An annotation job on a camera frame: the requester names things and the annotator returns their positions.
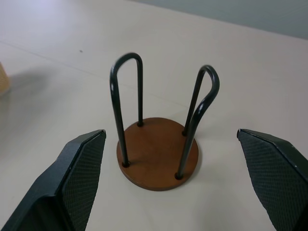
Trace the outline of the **tan object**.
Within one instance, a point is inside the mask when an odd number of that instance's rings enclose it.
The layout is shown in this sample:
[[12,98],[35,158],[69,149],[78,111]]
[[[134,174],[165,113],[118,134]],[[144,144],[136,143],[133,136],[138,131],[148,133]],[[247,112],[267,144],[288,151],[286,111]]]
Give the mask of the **tan object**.
[[10,89],[10,80],[4,70],[2,63],[0,62],[0,96],[6,94]]

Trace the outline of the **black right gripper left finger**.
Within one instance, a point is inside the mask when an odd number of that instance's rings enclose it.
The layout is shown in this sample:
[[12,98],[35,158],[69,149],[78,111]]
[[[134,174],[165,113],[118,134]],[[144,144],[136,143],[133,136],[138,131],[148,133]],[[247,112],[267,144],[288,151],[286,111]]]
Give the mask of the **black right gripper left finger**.
[[68,142],[1,231],[85,231],[98,190],[105,130]]

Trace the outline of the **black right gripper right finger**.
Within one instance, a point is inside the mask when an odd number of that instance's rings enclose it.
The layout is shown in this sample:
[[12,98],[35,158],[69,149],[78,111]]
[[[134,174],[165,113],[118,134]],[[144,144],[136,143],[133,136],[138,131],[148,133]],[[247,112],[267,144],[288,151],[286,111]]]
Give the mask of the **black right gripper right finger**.
[[290,142],[266,133],[239,129],[237,138],[276,231],[308,231],[308,160]]

